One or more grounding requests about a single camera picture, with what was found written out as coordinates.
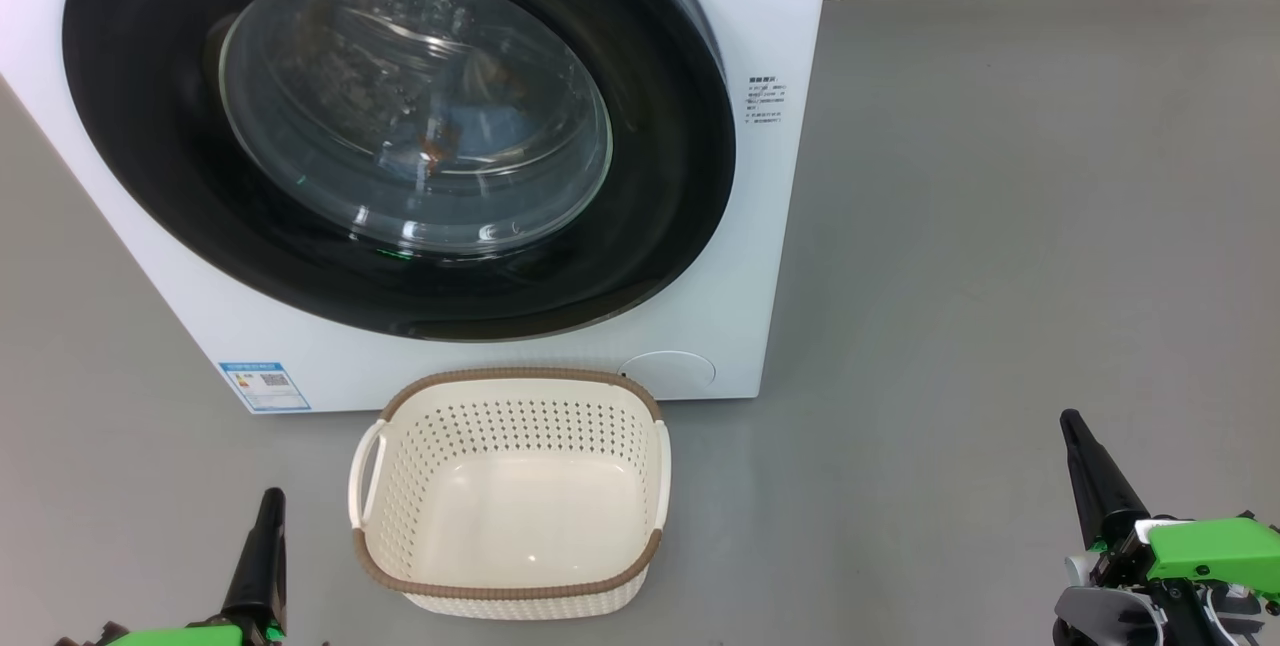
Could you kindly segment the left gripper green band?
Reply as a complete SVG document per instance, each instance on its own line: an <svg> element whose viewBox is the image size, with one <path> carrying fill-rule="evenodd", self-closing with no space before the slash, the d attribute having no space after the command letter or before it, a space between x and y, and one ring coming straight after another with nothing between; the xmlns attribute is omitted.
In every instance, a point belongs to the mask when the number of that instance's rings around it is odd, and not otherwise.
<svg viewBox="0 0 1280 646"><path fill-rule="evenodd" d="M285 494L266 487L224 599L230 623L127 631L109 624L101 645L283 645L287 632Z"/></svg>

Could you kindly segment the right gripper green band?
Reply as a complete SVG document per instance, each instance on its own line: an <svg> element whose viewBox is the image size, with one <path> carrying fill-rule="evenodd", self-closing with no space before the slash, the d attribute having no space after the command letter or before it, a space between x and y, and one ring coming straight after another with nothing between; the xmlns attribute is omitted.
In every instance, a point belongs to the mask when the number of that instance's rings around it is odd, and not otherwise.
<svg viewBox="0 0 1280 646"><path fill-rule="evenodd" d="M1057 645L1277 643L1277 527L1252 517L1148 519L1082 414L1060 429L1082 540L1055 604Z"/></svg>

